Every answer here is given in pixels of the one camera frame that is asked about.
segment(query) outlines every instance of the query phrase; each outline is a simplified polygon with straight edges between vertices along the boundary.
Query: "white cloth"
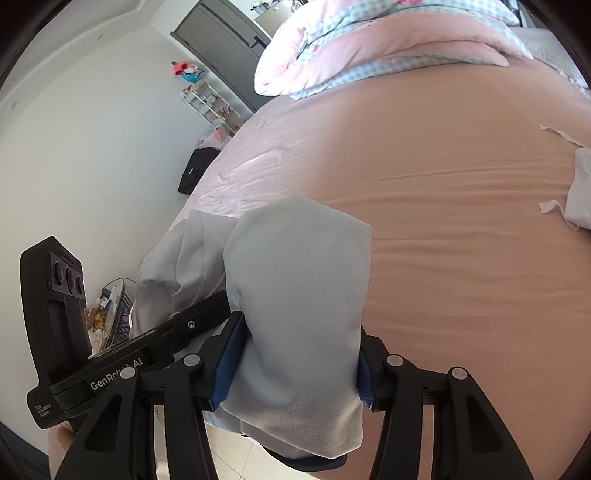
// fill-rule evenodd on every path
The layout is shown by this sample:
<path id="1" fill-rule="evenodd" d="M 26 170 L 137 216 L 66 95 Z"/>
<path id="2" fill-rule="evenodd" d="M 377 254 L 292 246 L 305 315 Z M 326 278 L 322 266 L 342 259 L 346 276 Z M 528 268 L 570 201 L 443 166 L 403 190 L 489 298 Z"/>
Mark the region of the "white cloth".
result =
<path id="1" fill-rule="evenodd" d="M 562 207 L 558 201 L 551 200 L 539 204 L 541 213 L 551 212 L 558 207 L 564 221 L 572 228 L 578 230 L 582 227 L 591 230 L 591 150 L 561 130 L 545 125 L 540 125 L 540 128 L 552 130 L 565 140 L 581 147 L 574 154 L 574 180 L 570 186 L 565 207 Z"/>
<path id="2" fill-rule="evenodd" d="M 356 374 L 370 266 L 371 227 L 303 197 L 240 220 L 191 212 L 142 264 L 133 333 L 226 288 L 252 336 L 206 421 L 287 458 L 336 458 L 362 440 Z"/>

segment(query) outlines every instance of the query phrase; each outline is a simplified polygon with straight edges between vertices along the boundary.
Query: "screw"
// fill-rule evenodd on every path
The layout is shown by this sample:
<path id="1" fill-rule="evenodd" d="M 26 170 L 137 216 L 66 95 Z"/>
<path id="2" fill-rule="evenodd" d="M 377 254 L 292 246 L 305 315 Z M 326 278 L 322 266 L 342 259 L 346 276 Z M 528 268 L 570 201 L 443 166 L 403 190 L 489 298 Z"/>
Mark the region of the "screw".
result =
<path id="1" fill-rule="evenodd" d="M 201 361 L 201 357 L 198 355 L 187 355 L 183 358 L 183 363 L 187 365 L 187 367 L 193 367 L 194 365 L 198 365 Z"/>
<path id="2" fill-rule="evenodd" d="M 402 358 L 400 355 L 388 355 L 386 361 L 388 362 L 388 365 L 392 365 L 393 367 L 401 367 L 404 363 L 404 358 Z"/>
<path id="3" fill-rule="evenodd" d="M 463 368 L 456 367 L 452 370 L 452 377 L 457 380 L 465 380 L 468 378 L 468 372 L 466 372 Z"/>
<path id="4" fill-rule="evenodd" d="M 121 373 L 121 378 L 123 378 L 124 380 L 129 380 L 130 378 L 132 378 L 135 375 L 135 368 L 134 367 L 125 367 Z"/>

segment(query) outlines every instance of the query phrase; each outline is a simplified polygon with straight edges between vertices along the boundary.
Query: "gray door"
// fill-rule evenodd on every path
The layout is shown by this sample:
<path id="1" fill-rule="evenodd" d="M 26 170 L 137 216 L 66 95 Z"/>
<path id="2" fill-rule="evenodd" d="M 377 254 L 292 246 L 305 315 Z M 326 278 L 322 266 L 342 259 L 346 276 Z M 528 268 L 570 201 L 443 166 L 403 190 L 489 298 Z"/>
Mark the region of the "gray door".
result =
<path id="1" fill-rule="evenodd" d="M 172 35 L 253 111 L 271 100 L 254 88 L 256 64 L 267 46 L 264 34 L 232 4 L 202 0 Z"/>

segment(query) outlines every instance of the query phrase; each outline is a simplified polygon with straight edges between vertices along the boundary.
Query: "camera lens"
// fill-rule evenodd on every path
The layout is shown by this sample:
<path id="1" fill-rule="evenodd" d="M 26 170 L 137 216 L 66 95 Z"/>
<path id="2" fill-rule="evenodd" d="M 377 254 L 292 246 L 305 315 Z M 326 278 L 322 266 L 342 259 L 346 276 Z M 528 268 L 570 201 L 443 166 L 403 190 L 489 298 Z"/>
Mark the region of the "camera lens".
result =
<path id="1" fill-rule="evenodd" d="M 58 285 L 64 284 L 64 267 L 59 262 L 53 265 L 53 277 L 56 279 Z"/>
<path id="2" fill-rule="evenodd" d="M 68 290 L 74 292 L 74 274 L 69 268 L 66 270 L 66 281 L 68 282 Z"/>
<path id="3" fill-rule="evenodd" d="M 84 282 L 82 281 L 82 277 L 76 279 L 76 287 L 78 287 L 78 293 L 84 293 Z"/>

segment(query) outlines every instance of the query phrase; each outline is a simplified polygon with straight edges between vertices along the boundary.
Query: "white shelf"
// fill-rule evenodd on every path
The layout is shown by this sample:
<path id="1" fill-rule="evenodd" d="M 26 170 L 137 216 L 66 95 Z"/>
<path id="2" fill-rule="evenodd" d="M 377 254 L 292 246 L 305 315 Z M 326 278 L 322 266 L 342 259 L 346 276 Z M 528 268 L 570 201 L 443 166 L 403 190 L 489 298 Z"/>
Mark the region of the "white shelf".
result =
<path id="1" fill-rule="evenodd" d="M 234 136 L 244 123 L 240 114 L 204 80 L 185 88 L 182 92 L 184 102 L 201 118 L 213 127 L 223 125 Z M 224 116 L 223 109 L 230 110 Z"/>

